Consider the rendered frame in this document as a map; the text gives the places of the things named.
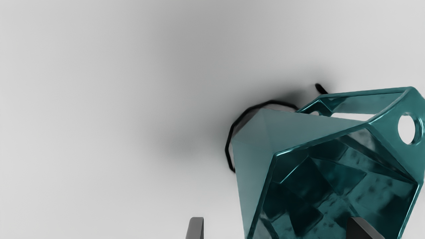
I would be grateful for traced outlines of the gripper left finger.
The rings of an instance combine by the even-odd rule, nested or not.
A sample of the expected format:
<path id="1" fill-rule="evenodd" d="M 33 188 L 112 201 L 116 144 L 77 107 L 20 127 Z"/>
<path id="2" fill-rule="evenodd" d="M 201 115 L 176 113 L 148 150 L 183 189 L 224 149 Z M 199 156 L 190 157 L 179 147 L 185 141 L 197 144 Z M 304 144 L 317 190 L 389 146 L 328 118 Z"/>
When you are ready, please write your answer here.
<path id="1" fill-rule="evenodd" d="M 203 217 L 192 217 L 190 219 L 185 239 L 204 239 Z"/>

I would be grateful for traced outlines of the teal faceted mug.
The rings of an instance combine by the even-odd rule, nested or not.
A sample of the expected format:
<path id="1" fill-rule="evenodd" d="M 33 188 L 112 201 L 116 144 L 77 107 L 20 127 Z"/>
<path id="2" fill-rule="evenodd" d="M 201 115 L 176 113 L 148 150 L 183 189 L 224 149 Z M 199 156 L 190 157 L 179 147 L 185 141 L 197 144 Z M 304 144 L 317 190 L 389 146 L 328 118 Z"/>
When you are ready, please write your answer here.
<path id="1" fill-rule="evenodd" d="M 232 148 L 245 239 L 346 239 L 352 217 L 401 239 L 424 184 L 425 98 L 400 87 L 260 109 Z"/>

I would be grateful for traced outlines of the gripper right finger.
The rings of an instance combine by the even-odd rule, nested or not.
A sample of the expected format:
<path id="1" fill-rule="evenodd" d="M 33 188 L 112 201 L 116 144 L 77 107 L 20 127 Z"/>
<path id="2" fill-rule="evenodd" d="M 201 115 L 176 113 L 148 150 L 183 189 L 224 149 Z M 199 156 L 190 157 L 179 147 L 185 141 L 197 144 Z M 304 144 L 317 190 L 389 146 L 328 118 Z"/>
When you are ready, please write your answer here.
<path id="1" fill-rule="evenodd" d="M 374 227 L 361 217 L 347 220 L 346 239 L 384 239 Z"/>

